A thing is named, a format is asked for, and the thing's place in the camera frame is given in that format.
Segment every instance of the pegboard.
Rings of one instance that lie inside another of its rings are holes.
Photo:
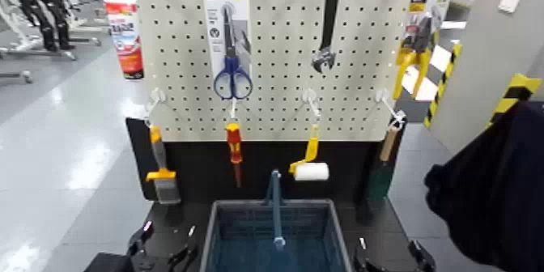
[[[242,138],[308,139],[313,113],[301,95],[311,87],[321,109],[321,140],[383,139],[391,115],[374,96],[393,90],[409,0],[339,0],[332,43],[337,63],[326,74],[310,66],[321,43],[325,0],[249,3],[254,89],[237,105]],[[203,0],[138,5],[147,84],[168,97],[151,120],[167,142],[223,141],[231,102],[213,90]]]

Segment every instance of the wall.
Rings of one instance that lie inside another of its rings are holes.
[[[544,78],[542,0],[521,0],[511,15],[498,10],[499,1],[475,0],[463,51],[431,126],[452,153],[483,131],[513,74]],[[544,99],[544,90],[534,98]]]

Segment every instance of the scissors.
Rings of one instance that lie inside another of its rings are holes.
[[[233,29],[229,9],[223,7],[223,31],[225,32],[224,68],[214,80],[214,90],[225,100],[247,98],[253,91],[253,82],[236,55],[236,42],[233,42]]]

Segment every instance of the black jacket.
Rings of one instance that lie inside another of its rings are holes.
[[[425,178],[427,204],[467,257],[506,271],[544,271],[544,112],[514,105]]]

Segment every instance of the basket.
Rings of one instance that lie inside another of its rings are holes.
[[[200,272],[351,272],[334,204],[288,200],[280,207],[283,251],[274,246],[273,207],[216,201]]]

